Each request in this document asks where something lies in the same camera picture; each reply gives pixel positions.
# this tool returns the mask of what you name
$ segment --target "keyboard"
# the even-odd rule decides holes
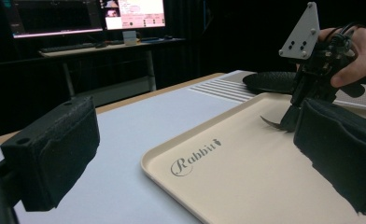
[[[159,40],[158,37],[143,37],[140,39],[141,41],[152,41],[152,40]]]
[[[109,41],[106,41],[106,43],[108,45],[121,45],[121,44],[124,44],[124,41],[123,40],[109,40]]]
[[[59,52],[59,51],[72,50],[72,49],[89,49],[89,48],[94,48],[95,46],[96,46],[96,44],[93,44],[93,43],[69,45],[69,46],[60,46],[60,47],[51,47],[51,48],[40,49],[40,52],[52,53],[52,52]]]

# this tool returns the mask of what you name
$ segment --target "desk leg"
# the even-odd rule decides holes
[[[69,68],[63,63],[64,79],[66,80],[67,89],[69,90],[70,99],[75,98],[75,89],[73,88],[72,78],[70,77]]]
[[[150,91],[155,91],[157,90],[156,76],[154,75],[153,57],[151,55],[151,50],[146,51],[146,61],[148,63],[148,86],[150,88]]]

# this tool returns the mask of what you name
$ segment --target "black curtain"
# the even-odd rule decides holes
[[[320,28],[362,21],[366,1],[315,1]],[[201,40],[204,74],[214,72],[294,71],[294,64],[279,57],[290,32],[308,1],[207,0],[211,18]]]
[[[199,38],[204,30],[204,0],[164,0],[163,35],[186,39],[179,47],[153,50],[157,88],[208,74],[201,73]]]

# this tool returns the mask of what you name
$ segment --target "monitor screen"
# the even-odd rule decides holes
[[[106,30],[164,27],[162,0],[99,0]]]
[[[103,30],[98,0],[1,0],[14,38]]]

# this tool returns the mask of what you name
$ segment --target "desk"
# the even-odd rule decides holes
[[[46,58],[57,58],[57,57],[77,57],[88,54],[110,54],[111,52],[117,53],[121,50],[133,50],[133,49],[143,49],[146,59],[146,64],[148,68],[148,75],[146,78],[140,77],[134,80],[126,81],[117,85],[112,85],[106,88],[101,88],[100,90],[83,92],[81,94],[76,94],[74,89],[74,85],[72,83],[70,70],[67,62],[62,62],[64,77],[66,80],[67,88],[69,91],[69,95],[71,98],[82,95],[92,95],[95,106],[105,105],[113,101],[117,101],[119,99],[123,99],[126,97],[130,97],[139,93],[143,93],[146,91],[155,91],[156,87],[156,79],[154,74],[153,67],[153,59],[151,50],[154,46],[157,45],[165,45],[171,43],[178,43],[183,41],[181,38],[173,38],[168,40],[157,40],[151,42],[138,43],[137,45],[126,46],[124,44],[120,45],[108,45],[104,48],[88,48],[88,49],[72,49],[72,50],[64,50],[58,52],[50,52],[40,54]]]
[[[245,86],[234,82],[247,74],[215,74],[97,109],[101,143],[83,176],[49,212],[28,213],[17,204],[20,222],[199,223],[144,175],[140,160],[149,149],[250,99]],[[234,94],[202,88],[213,83],[225,83]]]
[[[71,95],[93,95],[96,105],[105,105],[150,91],[145,52],[153,55],[151,73],[157,74],[159,88],[194,79],[200,75],[197,65],[172,57],[185,52],[183,49],[193,49],[188,43],[177,39],[127,48],[110,46],[113,48],[0,63],[0,135],[22,129]],[[120,63],[135,59],[136,55],[140,60]],[[75,84],[70,95],[64,63]]]

